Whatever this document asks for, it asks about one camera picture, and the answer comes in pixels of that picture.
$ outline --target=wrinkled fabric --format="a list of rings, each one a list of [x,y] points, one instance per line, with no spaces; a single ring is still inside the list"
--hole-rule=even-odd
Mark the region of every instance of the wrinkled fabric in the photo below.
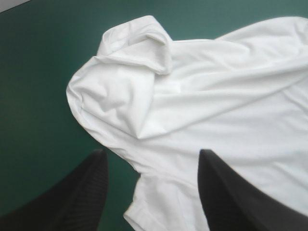
[[[201,148],[308,215],[308,19],[173,41],[138,18],[104,33],[66,93],[81,126],[141,173],[124,215],[135,230],[208,230]]]

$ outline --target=white fabric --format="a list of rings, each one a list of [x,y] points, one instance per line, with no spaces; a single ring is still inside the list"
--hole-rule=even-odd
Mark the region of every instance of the white fabric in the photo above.
[[[67,98],[85,130],[141,173],[124,215],[136,231],[208,230],[201,148],[308,215],[308,19],[173,41],[138,18],[104,33]]]

